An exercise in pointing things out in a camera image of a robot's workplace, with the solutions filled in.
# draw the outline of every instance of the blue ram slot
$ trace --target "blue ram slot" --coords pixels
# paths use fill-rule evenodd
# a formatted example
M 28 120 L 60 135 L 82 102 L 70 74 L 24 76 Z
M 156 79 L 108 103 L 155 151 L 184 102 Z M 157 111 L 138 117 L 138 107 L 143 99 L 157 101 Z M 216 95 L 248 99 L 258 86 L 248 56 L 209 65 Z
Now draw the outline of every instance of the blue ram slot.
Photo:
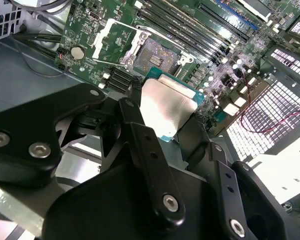
M 241 16 L 239 13 L 237 13 L 236 11 L 234 11 L 230 6 L 226 5 L 225 3 L 222 3 L 220 0 L 214 0 L 214 1 L 217 2 L 219 5 L 221 5 L 222 7 L 224 7 L 230 13 L 234 14 L 235 16 L 237 16 L 240 20 L 242 20 L 248 26 L 250 26 L 250 28 L 252 28 L 254 30 L 258 30 L 259 29 L 259 27 L 255 26 L 253 23 L 251 23 L 250 21 L 246 20 L 243 16 Z

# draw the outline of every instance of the red wire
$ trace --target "red wire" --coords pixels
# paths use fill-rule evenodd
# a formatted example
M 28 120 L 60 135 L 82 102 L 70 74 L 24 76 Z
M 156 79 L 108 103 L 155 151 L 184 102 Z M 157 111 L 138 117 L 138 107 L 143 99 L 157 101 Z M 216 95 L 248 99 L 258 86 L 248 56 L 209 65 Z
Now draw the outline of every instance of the red wire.
M 250 95 L 250 88 L 249 88 L 249 85 L 248 85 L 248 83 L 246 83 L 246 87 L 248 88 L 248 95 L 249 95 L 249 105 L 248 105 L 248 107 L 244 110 L 244 112 L 242 113 L 242 115 L 241 115 L 241 120 L 240 120 L 240 122 L 241 122 L 241 125 L 242 125 L 242 127 L 246 130 L 246 131 L 248 131 L 248 132 L 250 132 L 250 133 L 254 133 L 254 134 L 264 134 L 264 133 L 267 133 L 267 132 L 269 132 L 269 131 L 272 131 L 272 130 L 274 130 L 275 128 L 277 128 L 278 126 L 280 126 L 282 123 L 284 123 L 287 119 L 289 119 L 290 117 L 292 117 L 292 116 L 297 116 L 297 115 L 299 115 L 300 114 L 300 110 L 298 110 L 298 111 L 294 111 L 294 112 L 292 112 L 291 114 L 289 114 L 289 115 L 287 115 L 284 119 L 282 119 L 281 121 L 279 121 L 277 124 L 275 124 L 273 127 L 271 127 L 270 129 L 266 129 L 266 130 L 263 130 L 263 131 L 252 131 L 252 130 L 250 130 L 250 129 L 247 129 L 245 126 L 244 126 L 244 124 L 243 124 L 243 117 L 244 117 L 244 115 L 245 115 L 245 112 L 247 111 L 247 109 L 249 109 L 249 107 L 251 106 L 251 95 Z

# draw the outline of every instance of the sata port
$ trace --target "sata port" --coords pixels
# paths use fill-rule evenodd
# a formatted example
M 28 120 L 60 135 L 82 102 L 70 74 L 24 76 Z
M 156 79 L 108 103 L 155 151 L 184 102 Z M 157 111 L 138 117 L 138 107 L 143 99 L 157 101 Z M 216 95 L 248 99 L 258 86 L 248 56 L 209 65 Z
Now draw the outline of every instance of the sata port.
M 89 12 L 90 17 L 94 18 L 95 20 L 99 20 L 100 16 L 96 14 L 95 12 Z

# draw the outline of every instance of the motherboard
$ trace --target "motherboard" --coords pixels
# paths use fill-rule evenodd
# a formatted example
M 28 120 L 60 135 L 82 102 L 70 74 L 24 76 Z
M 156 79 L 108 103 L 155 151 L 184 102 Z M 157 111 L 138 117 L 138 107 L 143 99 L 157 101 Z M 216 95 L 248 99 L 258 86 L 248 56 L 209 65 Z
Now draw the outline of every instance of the motherboard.
M 299 15 L 300 0 L 74 0 L 55 63 L 121 93 L 127 76 L 159 68 L 205 96 L 207 129 L 225 128 L 268 87 L 260 61 L 272 46 L 300 54 L 284 38 Z

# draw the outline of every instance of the green circuit board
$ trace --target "green circuit board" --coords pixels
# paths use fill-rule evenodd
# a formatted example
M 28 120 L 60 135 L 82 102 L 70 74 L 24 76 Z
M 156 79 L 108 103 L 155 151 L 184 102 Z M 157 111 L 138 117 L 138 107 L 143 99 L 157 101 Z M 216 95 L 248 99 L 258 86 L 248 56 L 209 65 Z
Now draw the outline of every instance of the green circuit board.
M 107 80 L 113 69 L 143 79 L 158 67 L 204 93 L 198 110 L 203 119 L 217 113 L 213 92 L 228 96 L 242 83 L 233 69 L 236 58 L 242 60 L 244 75 L 247 69 L 256 75 L 273 45 L 300 53 L 284 38 L 284 30 L 300 15 L 300 0 L 258 0 L 271 11 L 268 22 L 237 0 L 79 1 L 72 3 L 56 65 L 106 91 L 122 92 L 124 83 Z M 109 19 L 115 20 L 110 27 Z M 142 43 L 140 31 L 150 33 Z M 74 48 L 79 56 L 73 55 Z

